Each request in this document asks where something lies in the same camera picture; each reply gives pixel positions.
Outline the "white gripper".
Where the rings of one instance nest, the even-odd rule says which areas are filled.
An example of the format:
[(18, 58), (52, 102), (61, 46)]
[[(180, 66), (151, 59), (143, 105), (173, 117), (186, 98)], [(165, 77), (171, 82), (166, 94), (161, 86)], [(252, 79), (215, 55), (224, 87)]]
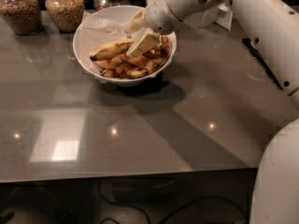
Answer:
[(178, 28), (180, 20), (171, 8), (172, 5), (172, 0), (149, 0), (146, 8), (139, 9), (127, 22), (124, 31), (127, 34), (136, 32), (135, 42), (127, 50), (127, 56), (136, 58), (142, 55), (159, 44), (157, 33), (170, 35)]

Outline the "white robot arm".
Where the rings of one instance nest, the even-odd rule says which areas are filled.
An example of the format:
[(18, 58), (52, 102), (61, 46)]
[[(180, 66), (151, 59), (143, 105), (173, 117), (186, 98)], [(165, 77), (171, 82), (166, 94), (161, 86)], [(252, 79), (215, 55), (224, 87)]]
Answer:
[[(177, 30), (191, 14), (226, 4), (266, 59), (270, 71), (299, 105), (299, 14), (281, 0), (150, 0), (133, 16), (128, 33), (149, 27), (161, 34)], [(256, 176), (249, 224), (299, 224), (299, 120), (270, 141)]]

